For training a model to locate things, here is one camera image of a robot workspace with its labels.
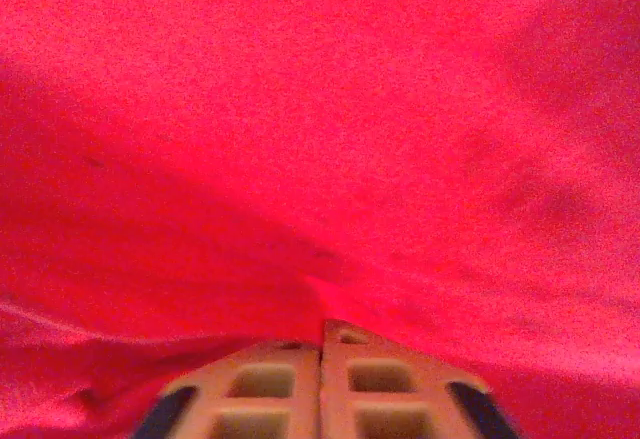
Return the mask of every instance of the red fabric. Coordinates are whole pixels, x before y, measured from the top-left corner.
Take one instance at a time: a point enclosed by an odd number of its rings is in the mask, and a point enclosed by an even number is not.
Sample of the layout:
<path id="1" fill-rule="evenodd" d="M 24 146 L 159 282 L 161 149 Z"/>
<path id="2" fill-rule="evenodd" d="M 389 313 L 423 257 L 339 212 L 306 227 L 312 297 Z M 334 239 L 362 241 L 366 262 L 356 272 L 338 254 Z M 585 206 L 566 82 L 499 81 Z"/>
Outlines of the red fabric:
<path id="1" fill-rule="evenodd" d="M 0 11 L 2 437 L 125 437 L 327 317 L 640 437 L 639 0 Z"/>

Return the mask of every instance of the pink fabric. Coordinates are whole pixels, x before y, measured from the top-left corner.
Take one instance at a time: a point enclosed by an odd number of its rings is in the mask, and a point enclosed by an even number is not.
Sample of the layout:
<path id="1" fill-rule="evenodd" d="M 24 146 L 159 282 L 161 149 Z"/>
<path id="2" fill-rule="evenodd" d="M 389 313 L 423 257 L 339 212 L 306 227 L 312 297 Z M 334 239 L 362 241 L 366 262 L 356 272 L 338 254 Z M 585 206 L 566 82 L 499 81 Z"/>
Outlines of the pink fabric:
<path id="1" fill-rule="evenodd" d="M 0 435 L 354 321 L 638 437 L 639 0 L 0 0 Z"/>

